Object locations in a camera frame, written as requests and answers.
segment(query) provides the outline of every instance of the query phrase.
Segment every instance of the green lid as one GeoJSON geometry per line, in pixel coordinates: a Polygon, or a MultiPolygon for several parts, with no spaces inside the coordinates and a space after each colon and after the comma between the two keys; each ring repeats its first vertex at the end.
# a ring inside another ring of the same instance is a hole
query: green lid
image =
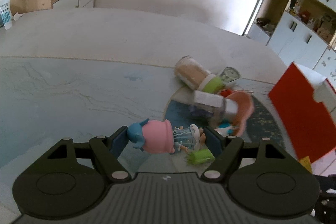
{"type": "Polygon", "coordinates": [[[224,87],[223,82],[219,76],[212,78],[202,89],[203,92],[216,94],[224,87]]]}

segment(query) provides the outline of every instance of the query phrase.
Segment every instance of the open red box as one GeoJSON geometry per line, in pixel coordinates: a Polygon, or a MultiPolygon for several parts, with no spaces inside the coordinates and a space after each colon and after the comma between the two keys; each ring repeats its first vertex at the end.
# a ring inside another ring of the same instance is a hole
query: open red box
{"type": "Polygon", "coordinates": [[[313,163],[335,150],[336,93],[326,77],[292,63],[269,97],[299,160],[309,156],[313,163]]]}

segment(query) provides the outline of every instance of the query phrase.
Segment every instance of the doll figurine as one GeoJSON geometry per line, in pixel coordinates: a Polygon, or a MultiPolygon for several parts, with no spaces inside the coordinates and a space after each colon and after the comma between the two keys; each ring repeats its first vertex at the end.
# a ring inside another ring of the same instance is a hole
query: doll figurine
{"type": "Polygon", "coordinates": [[[168,120],[164,122],[146,119],[136,122],[127,129],[129,140],[134,148],[151,154],[175,153],[189,149],[199,150],[205,143],[205,134],[202,128],[192,124],[188,128],[175,128],[173,131],[168,120]]]}

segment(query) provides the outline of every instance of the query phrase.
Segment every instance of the marble table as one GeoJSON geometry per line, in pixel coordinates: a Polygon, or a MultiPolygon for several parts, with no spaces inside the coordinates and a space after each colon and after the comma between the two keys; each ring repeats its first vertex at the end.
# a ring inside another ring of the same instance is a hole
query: marble table
{"type": "MultiPolygon", "coordinates": [[[[188,101],[172,69],[185,55],[213,72],[235,67],[267,92],[286,70],[272,50],[246,37],[146,12],[46,10],[0,29],[0,214],[19,214],[14,179],[62,137],[111,135],[147,117],[162,120],[172,97],[188,101]]],[[[131,173],[184,170],[178,158],[131,145],[119,161],[131,173]]]]}

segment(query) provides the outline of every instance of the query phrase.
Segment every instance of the black device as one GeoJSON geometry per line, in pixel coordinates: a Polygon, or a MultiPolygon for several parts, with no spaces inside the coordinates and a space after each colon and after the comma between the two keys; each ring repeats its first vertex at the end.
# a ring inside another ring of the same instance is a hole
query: black device
{"type": "Polygon", "coordinates": [[[310,212],[320,196],[317,179],[268,138],[245,143],[204,129],[215,161],[196,173],[137,173],[117,158],[127,127],[88,143],[63,138],[13,185],[22,216],[32,223],[315,224],[310,212]],[[94,169],[77,158],[91,159],[94,169]],[[256,158],[239,169],[242,158],[256,158]]]}

